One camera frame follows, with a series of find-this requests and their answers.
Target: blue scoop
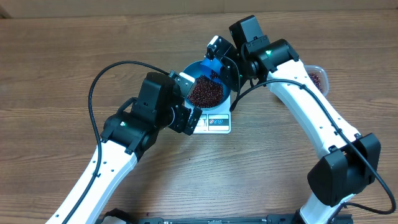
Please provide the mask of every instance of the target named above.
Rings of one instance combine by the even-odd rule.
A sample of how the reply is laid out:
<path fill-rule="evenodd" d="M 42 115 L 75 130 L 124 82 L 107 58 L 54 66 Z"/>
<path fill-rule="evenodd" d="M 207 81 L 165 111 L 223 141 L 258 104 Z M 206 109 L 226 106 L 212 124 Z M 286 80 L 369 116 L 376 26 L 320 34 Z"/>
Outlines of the blue scoop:
<path fill-rule="evenodd" d="M 205 58 L 199 65 L 201 72 L 203 72 L 206 77 L 219 84 L 223 82 L 219 78 L 211 78 L 211 75 L 220 75 L 222 66 L 223 64 L 216 58 L 213 60 Z"/>

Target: digital scale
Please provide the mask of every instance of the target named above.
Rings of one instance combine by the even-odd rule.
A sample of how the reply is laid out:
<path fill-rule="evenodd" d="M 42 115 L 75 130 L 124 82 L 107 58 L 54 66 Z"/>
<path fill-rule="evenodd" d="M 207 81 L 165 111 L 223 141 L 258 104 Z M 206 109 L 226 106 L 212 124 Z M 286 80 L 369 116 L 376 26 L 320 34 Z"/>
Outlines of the digital scale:
<path fill-rule="evenodd" d="M 200 69 L 200 63 L 201 61 L 193 62 L 183 72 L 195 79 L 199 78 L 203 74 Z M 203 112 L 193 131 L 194 134 L 229 134 L 231 132 L 231 112 L 229 111 L 231 89 L 223 83 L 221 84 L 224 90 L 224 97 L 221 99 L 221 103 L 212 108 L 201 108 Z M 185 107 L 193 110 L 193 105 L 188 99 L 185 99 Z"/>

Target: wooden tabletop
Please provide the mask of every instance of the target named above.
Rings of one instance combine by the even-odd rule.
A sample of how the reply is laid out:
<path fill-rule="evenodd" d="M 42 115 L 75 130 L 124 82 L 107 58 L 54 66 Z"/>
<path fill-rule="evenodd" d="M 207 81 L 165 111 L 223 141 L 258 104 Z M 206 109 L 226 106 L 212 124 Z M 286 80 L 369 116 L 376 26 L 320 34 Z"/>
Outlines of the wooden tabletop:
<path fill-rule="evenodd" d="M 87 110 L 97 73 L 120 60 L 182 71 L 214 35 L 247 14 L 115 16 L 0 21 L 0 223 L 43 223 L 88 164 L 95 137 Z M 378 171 L 398 197 L 398 11 L 256 14 L 271 41 L 287 39 L 328 73 L 328 100 L 382 144 Z M 123 65 L 98 82 L 97 124 L 137 96 L 150 70 Z M 104 211 L 137 218 L 253 217 L 294 213 L 308 199 L 318 159 L 288 109 L 266 88 L 243 98 L 229 135 L 161 131 Z M 375 182 L 354 202 L 390 207 Z M 357 208 L 356 223 L 396 223 L 398 213 Z"/>

